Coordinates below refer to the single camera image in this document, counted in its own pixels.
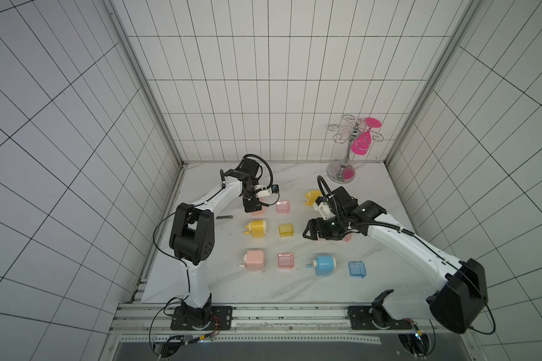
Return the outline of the yellow sharpener row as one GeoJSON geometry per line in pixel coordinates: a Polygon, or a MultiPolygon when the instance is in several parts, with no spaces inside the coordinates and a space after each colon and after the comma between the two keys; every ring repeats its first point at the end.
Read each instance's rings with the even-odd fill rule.
{"type": "Polygon", "coordinates": [[[251,221],[245,226],[245,235],[250,235],[254,239],[262,239],[267,232],[267,223],[265,220],[251,221]]]}

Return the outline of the pink tray top row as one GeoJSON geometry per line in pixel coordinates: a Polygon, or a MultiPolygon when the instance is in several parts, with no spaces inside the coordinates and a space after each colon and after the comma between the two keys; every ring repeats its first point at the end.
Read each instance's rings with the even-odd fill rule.
{"type": "Polygon", "coordinates": [[[278,214],[288,214],[290,210],[291,206],[288,200],[278,201],[276,203],[276,212],[278,214]]]}

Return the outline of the yellow tray row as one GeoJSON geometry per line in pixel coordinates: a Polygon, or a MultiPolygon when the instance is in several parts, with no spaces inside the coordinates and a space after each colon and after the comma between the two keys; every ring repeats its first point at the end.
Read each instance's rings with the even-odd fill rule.
{"type": "Polygon", "coordinates": [[[281,238],[288,238],[294,235],[293,224],[280,224],[279,225],[279,236],[281,238]]]}

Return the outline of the pink sharpener top row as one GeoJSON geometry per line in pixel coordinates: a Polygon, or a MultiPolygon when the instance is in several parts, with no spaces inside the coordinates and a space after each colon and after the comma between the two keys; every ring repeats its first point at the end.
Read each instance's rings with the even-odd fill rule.
{"type": "Polygon", "coordinates": [[[251,215],[253,217],[262,216],[263,214],[266,213],[266,210],[268,209],[268,207],[264,205],[264,203],[266,203],[265,199],[258,199],[257,201],[258,203],[257,203],[256,210],[254,212],[251,212],[251,215]]]}

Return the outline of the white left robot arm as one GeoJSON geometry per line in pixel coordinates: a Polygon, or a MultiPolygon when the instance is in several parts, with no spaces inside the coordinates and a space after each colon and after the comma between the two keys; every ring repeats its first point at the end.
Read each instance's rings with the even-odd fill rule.
{"type": "Polygon", "coordinates": [[[263,207],[261,197],[279,192],[274,183],[261,186],[256,175],[238,169],[220,171],[218,186],[199,200],[178,205],[174,213],[169,245],[186,266],[189,286],[181,308],[187,319],[201,325],[212,317],[212,294],[201,263],[215,246],[215,219],[235,199],[244,199],[245,212],[251,213],[263,207]]]}

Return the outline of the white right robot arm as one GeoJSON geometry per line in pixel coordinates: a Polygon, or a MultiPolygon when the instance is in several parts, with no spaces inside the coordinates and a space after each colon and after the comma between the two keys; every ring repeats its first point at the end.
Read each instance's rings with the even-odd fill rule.
{"type": "Polygon", "coordinates": [[[359,203],[344,187],[329,188],[317,177],[321,196],[314,209],[319,218],[309,220],[303,237],[341,241],[349,234],[372,238],[407,261],[429,282],[422,291],[384,290],[370,304],[369,315],[377,329],[388,329],[403,319],[436,320],[451,332],[463,334],[483,309],[489,297],[486,271],[477,260],[462,261],[404,228],[373,201],[359,203]]]}

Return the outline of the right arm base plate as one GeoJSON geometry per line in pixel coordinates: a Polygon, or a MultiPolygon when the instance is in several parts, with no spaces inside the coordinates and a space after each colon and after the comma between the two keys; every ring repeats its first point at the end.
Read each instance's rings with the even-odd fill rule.
{"type": "Polygon", "coordinates": [[[393,320],[383,308],[370,305],[349,306],[347,315],[353,330],[399,331],[413,328],[409,321],[393,320]]]}

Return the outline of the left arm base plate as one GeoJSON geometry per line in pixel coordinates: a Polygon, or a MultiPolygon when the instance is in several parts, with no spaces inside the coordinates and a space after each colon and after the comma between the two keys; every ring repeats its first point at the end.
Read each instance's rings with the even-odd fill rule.
{"type": "Polygon", "coordinates": [[[233,307],[207,305],[195,309],[186,305],[175,308],[170,329],[172,331],[226,331],[231,328],[233,307]]]}

